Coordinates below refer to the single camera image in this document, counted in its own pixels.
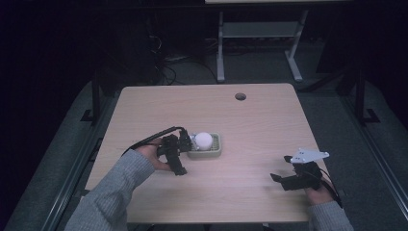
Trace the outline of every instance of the person's right arm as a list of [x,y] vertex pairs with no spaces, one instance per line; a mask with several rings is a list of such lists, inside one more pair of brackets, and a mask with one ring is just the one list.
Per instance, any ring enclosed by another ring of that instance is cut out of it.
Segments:
[[311,203],[308,208],[309,230],[311,231],[352,231],[344,210],[332,198],[329,190],[321,186],[318,190],[305,189]]

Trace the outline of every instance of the human arm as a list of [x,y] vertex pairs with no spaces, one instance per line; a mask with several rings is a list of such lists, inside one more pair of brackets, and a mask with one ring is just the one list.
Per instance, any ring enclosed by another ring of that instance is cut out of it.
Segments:
[[318,231],[351,231],[351,226],[344,210],[334,201],[329,190],[324,186],[314,190],[305,189],[306,195],[311,203],[308,208],[309,230]]
[[155,169],[169,170],[156,156],[156,146],[128,150],[79,203],[65,230],[127,230],[126,207],[133,190]]

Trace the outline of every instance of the white desk frame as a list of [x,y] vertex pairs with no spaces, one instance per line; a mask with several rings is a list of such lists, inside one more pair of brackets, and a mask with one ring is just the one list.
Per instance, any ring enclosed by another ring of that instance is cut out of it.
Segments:
[[222,54],[223,38],[293,38],[290,50],[285,51],[286,59],[296,82],[303,81],[294,54],[299,44],[308,10],[302,12],[298,21],[289,22],[224,22],[223,12],[219,13],[217,81],[225,81],[224,60]]

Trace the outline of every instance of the white ball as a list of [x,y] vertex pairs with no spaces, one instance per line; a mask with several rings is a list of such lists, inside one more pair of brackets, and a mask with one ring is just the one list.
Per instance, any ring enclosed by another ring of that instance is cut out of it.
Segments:
[[208,151],[213,146],[213,137],[208,133],[198,133],[195,135],[195,144],[199,151]]

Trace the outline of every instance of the person's left hand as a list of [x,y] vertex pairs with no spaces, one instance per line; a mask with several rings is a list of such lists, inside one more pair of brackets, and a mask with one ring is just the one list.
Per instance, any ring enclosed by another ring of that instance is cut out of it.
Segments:
[[157,157],[157,147],[162,143],[162,139],[155,139],[149,145],[138,147],[136,150],[141,153],[156,170],[171,170],[170,166],[163,163]]

